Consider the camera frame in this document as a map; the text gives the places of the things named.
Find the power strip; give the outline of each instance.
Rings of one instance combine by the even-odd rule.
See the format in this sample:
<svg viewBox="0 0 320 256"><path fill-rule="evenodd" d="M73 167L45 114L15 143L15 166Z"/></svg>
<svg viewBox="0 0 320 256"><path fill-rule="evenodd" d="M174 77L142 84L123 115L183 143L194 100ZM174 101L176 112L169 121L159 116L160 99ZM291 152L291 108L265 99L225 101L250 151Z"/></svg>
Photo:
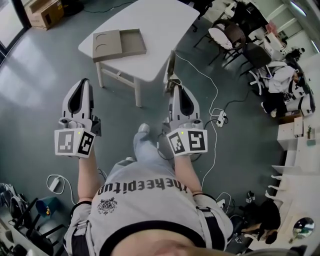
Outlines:
<svg viewBox="0 0 320 256"><path fill-rule="evenodd" d="M222 209L226 205L226 200L222 199L218 201L217 205Z"/></svg>
<svg viewBox="0 0 320 256"><path fill-rule="evenodd" d="M218 121L216 121L216 125L218 127L222 127L224 125L226 116L227 114L222 110L219 114Z"/></svg>

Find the cardboard tray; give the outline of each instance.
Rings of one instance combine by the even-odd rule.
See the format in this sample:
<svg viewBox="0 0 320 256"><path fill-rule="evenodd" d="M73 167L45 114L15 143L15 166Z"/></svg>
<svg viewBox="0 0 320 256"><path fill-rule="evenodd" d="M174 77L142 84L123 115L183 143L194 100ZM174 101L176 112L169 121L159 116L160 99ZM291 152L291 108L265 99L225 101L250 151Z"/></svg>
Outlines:
<svg viewBox="0 0 320 256"><path fill-rule="evenodd" d="M146 45L139 28L93 34L92 59L94 63L142 55L146 52Z"/></svg>

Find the hair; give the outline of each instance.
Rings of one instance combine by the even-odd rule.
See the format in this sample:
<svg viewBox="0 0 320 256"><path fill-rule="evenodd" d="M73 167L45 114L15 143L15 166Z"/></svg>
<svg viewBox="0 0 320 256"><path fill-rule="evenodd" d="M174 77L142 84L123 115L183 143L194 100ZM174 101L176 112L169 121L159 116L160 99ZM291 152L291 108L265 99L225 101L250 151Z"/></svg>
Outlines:
<svg viewBox="0 0 320 256"><path fill-rule="evenodd" d="M274 231L273 233L271 233L270 235L267 236L265 243L267 245L271 245L274 241L277 240L277 237L278 237L278 232Z"/></svg>

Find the sneaker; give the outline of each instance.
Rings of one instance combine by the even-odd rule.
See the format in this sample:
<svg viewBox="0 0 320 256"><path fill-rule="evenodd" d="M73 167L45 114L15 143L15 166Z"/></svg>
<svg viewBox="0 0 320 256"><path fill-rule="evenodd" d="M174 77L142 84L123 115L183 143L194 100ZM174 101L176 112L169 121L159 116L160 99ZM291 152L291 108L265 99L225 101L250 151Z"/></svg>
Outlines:
<svg viewBox="0 0 320 256"><path fill-rule="evenodd" d="M261 102L261 107L263 108L263 111L264 111L266 114L268 114L267 111L265 110L265 107L264 107L264 103L263 103L263 102Z"/></svg>
<svg viewBox="0 0 320 256"><path fill-rule="evenodd" d="M148 134L150 133L150 126L146 123L143 123L140 125L138 132L139 133L143 132Z"/></svg>
<svg viewBox="0 0 320 256"><path fill-rule="evenodd" d="M271 111L270 115L271 115L271 117L275 118L277 116L277 110L275 109L275 110Z"/></svg>

